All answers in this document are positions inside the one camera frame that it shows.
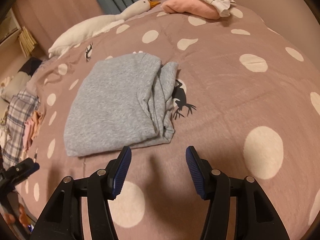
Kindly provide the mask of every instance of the gray pillow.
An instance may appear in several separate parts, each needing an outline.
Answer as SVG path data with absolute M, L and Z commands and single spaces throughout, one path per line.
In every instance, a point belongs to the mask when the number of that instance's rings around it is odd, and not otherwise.
M 1 97 L 10 103 L 12 97 L 18 95 L 18 93 L 26 87 L 30 78 L 31 77 L 27 73 L 19 71 L 4 88 Z

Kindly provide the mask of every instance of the white stuffed goose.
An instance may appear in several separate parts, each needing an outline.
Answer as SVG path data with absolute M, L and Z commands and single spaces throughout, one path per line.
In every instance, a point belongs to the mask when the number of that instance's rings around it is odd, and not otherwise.
M 93 35 L 104 32 L 102 31 L 102 29 L 105 29 L 105 31 L 107 31 L 107 29 L 111 29 L 131 17 L 147 12 L 157 4 L 159 4 L 159 2 L 139 0 L 130 5 L 120 14 L 101 15 L 84 20 L 83 22 L 72 26 L 66 32 L 61 34 L 59 38 L 56 39 L 51 48 L 48 49 L 49 58 L 51 58 L 52 56 L 61 57 L 75 45 L 80 44 L 88 38 L 91 38 Z

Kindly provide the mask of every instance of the beige wall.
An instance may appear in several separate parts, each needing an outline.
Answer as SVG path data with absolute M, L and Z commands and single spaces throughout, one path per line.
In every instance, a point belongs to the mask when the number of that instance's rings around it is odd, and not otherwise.
M 304 0 L 235 0 L 305 53 L 320 70 L 320 25 Z
M 24 57 L 19 41 L 0 52 L 0 82 L 7 76 L 15 75 L 27 61 Z

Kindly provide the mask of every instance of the plaid fabric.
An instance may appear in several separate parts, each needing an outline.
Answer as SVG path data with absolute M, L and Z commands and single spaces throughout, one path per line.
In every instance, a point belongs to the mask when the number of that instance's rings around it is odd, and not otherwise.
M 25 90 L 12 97 L 6 123 L 11 140 L 8 140 L 2 149 L 5 169 L 20 162 L 19 158 L 23 150 L 24 122 L 27 121 L 37 107 L 38 99 Z

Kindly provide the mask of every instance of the pink bedspread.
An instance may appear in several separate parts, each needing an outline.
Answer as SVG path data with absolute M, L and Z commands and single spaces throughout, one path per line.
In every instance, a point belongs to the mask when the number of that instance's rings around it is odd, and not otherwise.
M 39 111 L 45 117 L 28 155 L 38 153 L 40 170 L 20 190 L 35 216 L 64 176 L 89 176 L 118 155 L 67 157 L 64 125 L 97 61 L 143 51 L 163 64 L 179 63 L 176 132 L 170 144 L 132 151 L 123 191 L 110 202 L 119 239 L 200 238 L 208 203 L 196 194 L 188 171 L 189 145 L 228 176 L 254 176 L 290 238 L 303 236 L 318 212 L 320 73 L 254 12 L 241 6 L 231 11 L 218 21 L 148 14 L 83 42 L 39 70 Z M 192 114 L 189 105 L 196 107 Z M 89 239 L 86 212 L 84 220 Z

